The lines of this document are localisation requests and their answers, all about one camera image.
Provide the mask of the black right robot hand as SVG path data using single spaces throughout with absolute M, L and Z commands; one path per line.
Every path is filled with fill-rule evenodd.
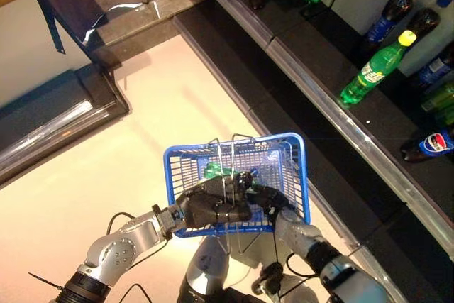
M 271 222 L 276 220 L 278 213 L 284 208 L 293 209 L 288 198 L 273 187 L 253 184 L 246 190 L 246 197 L 250 204 L 260 206 Z

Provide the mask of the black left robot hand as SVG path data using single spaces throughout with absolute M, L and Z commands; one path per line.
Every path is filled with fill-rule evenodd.
M 249 172 L 215 176 L 183 191 L 175 200 L 186 228 L 249 221 L 252 211 L 246 191 L 253 184 Z

